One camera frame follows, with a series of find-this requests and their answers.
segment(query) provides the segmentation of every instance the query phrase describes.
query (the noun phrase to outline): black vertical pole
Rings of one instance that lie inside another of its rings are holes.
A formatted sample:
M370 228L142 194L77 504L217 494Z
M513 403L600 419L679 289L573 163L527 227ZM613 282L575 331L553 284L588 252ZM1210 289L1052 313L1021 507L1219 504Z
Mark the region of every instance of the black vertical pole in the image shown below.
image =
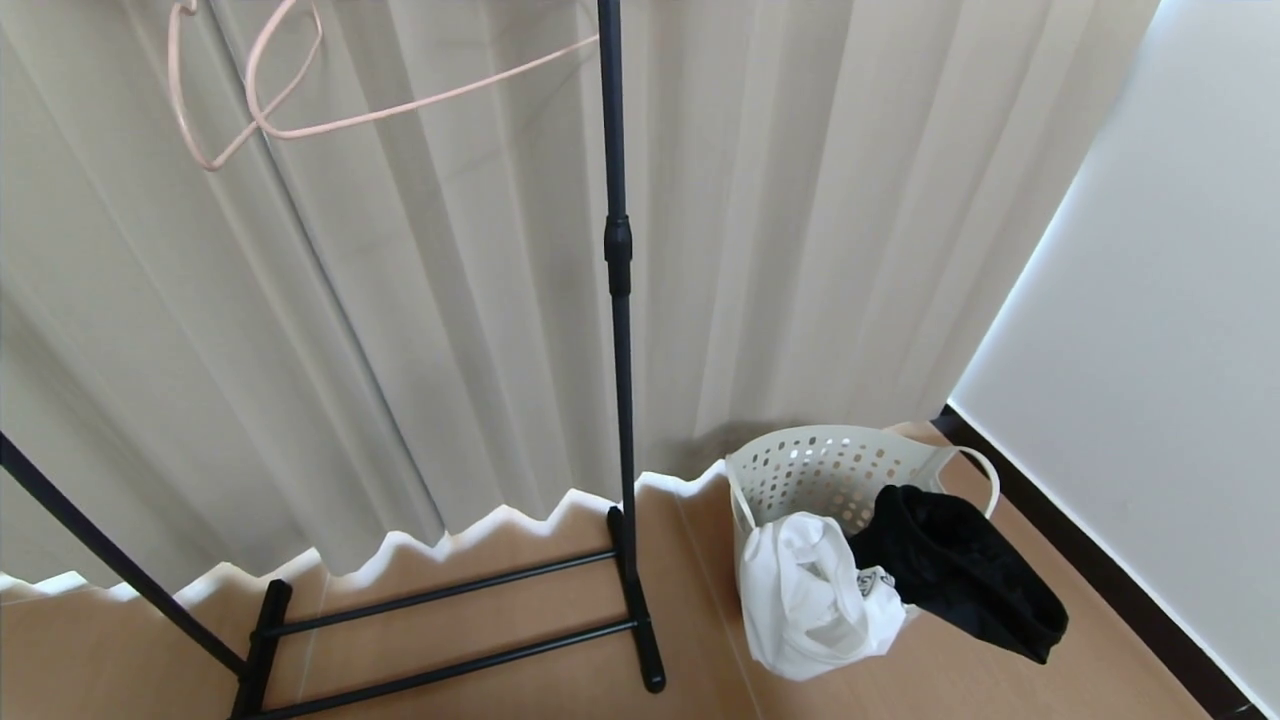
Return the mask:
M635 430L631 407L631 220L627 218L622 133L622 18L618 0L599 0L600 85L604 105L604 177L608 215L604 260L613 301L613 372L618 386L618 446L622 460L622 565L636 582Z
M106 564L122 580L128 583L156 610L164 614L174 625L178 625L187 637L196 641L209 655L227 666L228 670L241 678L247 671L247 664L236 651L227 647L209 628L187 612L187 609L178 603L160 583L147 575L137 562L129 559L111 538L97 529L83 512L79 511L54 483L40 471L40 468L27 459L9 437L0 433L0 465L4 465L18 484L23 487L36 502L41 503L64 528L76 536L76 539L84 543L93 555Z

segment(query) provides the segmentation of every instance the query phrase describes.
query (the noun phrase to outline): garment rack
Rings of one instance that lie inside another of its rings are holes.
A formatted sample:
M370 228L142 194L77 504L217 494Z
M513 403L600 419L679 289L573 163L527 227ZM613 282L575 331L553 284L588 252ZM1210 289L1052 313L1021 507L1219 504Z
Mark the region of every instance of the garment rack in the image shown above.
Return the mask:
M622 465L622 509L611 507L605 521L612 538L607 550L589 552L544 565L521 568L467 583L419 592L342 612L308 620L287 623L285 610L293 588L284 580L271 580L262 597L257 624L250 633L250 648L241 657L209 628L196 620L160 584L104 534L83 512L40 471L9 437L0 433L0 465L40 502L59 523L76 536L123 582L137 589L147 602L173 621L218 662L236 674L238 689L230 720L285 720L323 710L342 707L376 697L419 688L476 670L512 662L571 644L631 630L639 656L644 687L653 693L667 684L658 641L654 637L644 589L636 570L636 507L635 507L635 438L631 406L631 224L626 210L626 178L622 132L622 51L620 0L598 0L600 23L600 81L604 109L604 163L608 191L608 217L604 228L604 259L608 264L609 296L613 306L613 363L618 395L618 439ZM264 708L262 701L271 676L275 650L282 637L316 630L338 623L349 623L383 612L413 607L445 597L483 591L548 573L568 570L589 562L612 559L618 569L626 616L603 625L567 633L520 647L498 651L483 657L457 662L415 675L378 683L365 688L307 700L275 708Z

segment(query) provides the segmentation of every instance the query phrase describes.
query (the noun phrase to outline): black baseboard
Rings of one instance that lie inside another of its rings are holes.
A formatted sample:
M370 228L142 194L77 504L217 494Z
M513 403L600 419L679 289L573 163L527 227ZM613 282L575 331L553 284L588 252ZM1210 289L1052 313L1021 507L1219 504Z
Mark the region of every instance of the black baseboard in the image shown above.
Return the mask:
M1204 651L1084 532L950 405L933 420L952 445L987 456L1001 495L1093 585L1215 720L1266 720Z

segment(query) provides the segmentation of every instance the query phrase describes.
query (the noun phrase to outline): pole connector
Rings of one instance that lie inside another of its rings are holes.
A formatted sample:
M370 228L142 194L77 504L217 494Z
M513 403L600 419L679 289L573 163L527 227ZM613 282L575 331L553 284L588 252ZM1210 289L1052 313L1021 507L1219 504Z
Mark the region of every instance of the pole connector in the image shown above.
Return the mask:
M631 219L626 215L604 222L604 261L609 264L609 295L631 295Z

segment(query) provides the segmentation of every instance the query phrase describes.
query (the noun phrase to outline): curtain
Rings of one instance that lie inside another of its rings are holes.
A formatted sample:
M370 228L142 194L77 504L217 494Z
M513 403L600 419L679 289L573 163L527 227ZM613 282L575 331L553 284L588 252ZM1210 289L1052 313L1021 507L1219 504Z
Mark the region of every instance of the curtain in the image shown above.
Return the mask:
M273 6L186 26L201 137L247 123L239 73ZM568 0L319 6L321 55L280 127L594 32ZM695 473L781 424L932 416L1155 6L625 1L640 468ZM0 8L0 370L23 386L4 429L165 582L310 546L348 571L390 529L430 543L499 505L618 496L594 49L255 140L209 176L165 101L166 0ZM264 99L312 32L297 8ZM8 571L67 569L9 544Z

